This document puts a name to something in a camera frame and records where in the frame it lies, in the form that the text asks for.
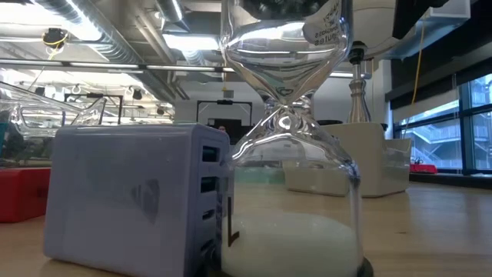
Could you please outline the white ceiling box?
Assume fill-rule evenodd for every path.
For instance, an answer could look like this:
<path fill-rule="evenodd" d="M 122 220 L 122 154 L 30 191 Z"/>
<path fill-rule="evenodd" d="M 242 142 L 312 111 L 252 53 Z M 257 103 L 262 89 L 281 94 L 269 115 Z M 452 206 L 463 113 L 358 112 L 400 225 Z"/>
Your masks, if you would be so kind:
<path fill-rule="evenodd" d="M 426 20 L 468 20 L 470 18 L 469 0 L 449 0 L 439 8 L 429 8 L 421 17 Z"/>

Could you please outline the black table frame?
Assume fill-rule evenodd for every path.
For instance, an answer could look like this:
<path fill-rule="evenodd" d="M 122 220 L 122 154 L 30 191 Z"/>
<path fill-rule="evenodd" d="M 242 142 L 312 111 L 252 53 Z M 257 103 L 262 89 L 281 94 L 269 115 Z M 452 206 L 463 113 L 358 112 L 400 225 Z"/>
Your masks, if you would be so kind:
<path fill-rule="evenodd" d="M 431 183 L 437 185 L 448 185 L 462 188 L 492 190 L 492 177 L 457 175 L 457 174 L 420 174 L 411 173 L 411 182 Z"/>

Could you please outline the clear plastic tray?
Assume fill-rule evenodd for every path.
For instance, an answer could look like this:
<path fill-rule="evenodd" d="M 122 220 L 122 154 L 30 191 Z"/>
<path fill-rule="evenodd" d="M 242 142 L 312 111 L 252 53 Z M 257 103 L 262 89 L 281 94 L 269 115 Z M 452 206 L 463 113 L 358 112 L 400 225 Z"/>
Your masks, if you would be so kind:
<path fill-rule="evenodd" d="M 105 104 L 79 108 L 0 81 L 0 169 L 49 167 L 58 129 L 101 124 Z"/>

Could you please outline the green translucent plastic tray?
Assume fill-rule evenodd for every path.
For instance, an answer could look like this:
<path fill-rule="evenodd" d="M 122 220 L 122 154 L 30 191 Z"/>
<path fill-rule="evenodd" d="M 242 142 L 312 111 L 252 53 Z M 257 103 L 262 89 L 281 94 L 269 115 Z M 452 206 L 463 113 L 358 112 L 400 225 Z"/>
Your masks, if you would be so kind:
<path fill-rule="evenodd" d="M 284 172 L 278 168 L 243 167 L 236 168 L 234 180 L 241 183 L 284 184 Z"/>

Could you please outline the large hourglass white sand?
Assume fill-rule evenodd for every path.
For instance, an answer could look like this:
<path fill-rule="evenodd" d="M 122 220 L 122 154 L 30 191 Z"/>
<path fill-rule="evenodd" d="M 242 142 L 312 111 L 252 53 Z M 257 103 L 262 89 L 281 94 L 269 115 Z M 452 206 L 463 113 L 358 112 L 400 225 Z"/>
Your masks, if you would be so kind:
<path fill-rule="evenodd" d="M 222 0 L 221 50 L 264 115 L 231 150 L 221 272 L 230 277 L 373 275 L 361 242 L 361 176 L 314 118 L 314 94 L 352 46 L 353 0 Z M 337 169 L 344 196 L 241 183 L 236 168 Z"/>

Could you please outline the white shade table lamp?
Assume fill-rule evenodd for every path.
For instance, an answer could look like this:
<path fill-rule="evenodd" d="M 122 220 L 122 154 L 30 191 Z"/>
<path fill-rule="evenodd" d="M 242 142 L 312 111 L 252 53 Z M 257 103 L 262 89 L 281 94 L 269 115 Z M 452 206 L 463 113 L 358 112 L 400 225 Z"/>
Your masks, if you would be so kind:
<path fill-rule="evenodd" d="M 373 122 L 386 122 L 384 100 L 386 68 L 382 60 L 396 44 L 392 36 L 396 0 L 353 0 L 354 40 L 363 42 L 365 50 L 361 73 L 367 82 L 366 101 Z"/>

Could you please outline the large red wall charger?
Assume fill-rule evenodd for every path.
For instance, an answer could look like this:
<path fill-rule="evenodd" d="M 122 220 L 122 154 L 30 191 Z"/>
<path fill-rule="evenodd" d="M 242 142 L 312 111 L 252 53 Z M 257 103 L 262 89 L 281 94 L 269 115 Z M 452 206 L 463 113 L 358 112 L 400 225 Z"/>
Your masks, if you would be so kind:
<path fill-rule="evenodd" d="M 50 168 L 0 169 L 0 223 L 44 215 L 50 173 Z"/>

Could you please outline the black workstation frame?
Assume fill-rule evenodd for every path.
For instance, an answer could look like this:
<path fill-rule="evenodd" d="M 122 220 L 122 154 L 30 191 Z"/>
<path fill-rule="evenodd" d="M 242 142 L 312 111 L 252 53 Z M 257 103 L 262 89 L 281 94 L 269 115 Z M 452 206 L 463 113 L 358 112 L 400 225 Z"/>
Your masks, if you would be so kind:
<path fill-rule="evenodd" d="M 199 106 L 200 104 L 202 103 L 214 103 L 216 105 L 248 105 L 249 106 L 249 111 L 247 112 L 248 115 L 249 115 L 249 125 L 253 125 L 253 121 L 252 121 L 252 114 L 253 114 L 253 104 L 252 102 L 238 102 L 238 101 L 233 101 L 233 100 L 230 100 L 230 99 L 220 99 L 220 100 L 216 100 L 216 101 L 212 101 L 212 100 L 197 100 L 197 103 L 196 103 L 196 114 L 195 114 L 195 121 L 196 122 L 199 122 L 199 116 L 200 116 L 200 113 L 201 113 L 201 110 L 199 109 Z"/>

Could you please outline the red toolbox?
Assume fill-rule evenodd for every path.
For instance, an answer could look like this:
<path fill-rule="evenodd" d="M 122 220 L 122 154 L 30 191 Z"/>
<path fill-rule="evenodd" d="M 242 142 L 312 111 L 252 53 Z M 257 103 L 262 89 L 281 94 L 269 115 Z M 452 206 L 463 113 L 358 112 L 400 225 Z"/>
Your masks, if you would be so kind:
<path fill-rule="evenodd" d="M 436 175 L 438 173 L 438 170 L 437 170 L 437 167 L 435 165 L 412 163 L 410 165 L 410 172 L 414 173 L 414 174 Z"/>

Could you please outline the black ceiling device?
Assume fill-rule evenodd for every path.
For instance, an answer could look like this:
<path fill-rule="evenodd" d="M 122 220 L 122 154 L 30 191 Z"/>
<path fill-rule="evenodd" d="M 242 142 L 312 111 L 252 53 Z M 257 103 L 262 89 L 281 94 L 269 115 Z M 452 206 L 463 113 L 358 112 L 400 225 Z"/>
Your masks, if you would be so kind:
<path fill-rule="evenodd" d="M 42 42 L 46 47 L 48 60 L 63 52 L 68 41 L 69 32 L 61 28 L 49 28 L 42 34 Z"/>

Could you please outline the lavender wall charger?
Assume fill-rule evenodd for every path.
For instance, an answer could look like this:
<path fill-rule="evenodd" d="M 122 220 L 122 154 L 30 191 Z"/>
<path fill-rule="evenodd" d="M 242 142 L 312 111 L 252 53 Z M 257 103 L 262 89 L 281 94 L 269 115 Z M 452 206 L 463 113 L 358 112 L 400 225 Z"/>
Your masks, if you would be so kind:
<path fill-rule="evenodd" d="M 66 126 L 43 251 L 136 277 L 196 277 L 220 232 L 228 135 L 199 124 Z"/>

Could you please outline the black monitor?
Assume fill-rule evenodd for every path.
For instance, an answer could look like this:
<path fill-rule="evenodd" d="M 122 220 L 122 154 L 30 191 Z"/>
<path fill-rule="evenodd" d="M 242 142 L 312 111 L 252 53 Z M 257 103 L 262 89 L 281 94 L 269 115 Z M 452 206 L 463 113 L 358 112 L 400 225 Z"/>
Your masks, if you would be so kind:
<path fill-rule="evenodd" d="M 232 145 L 235 145 L 243 136 L 242 122 L 240 119 L 209 118 L 207 125 L 216 129 L 218 129 L 220 125 L 225 126 Z"/>

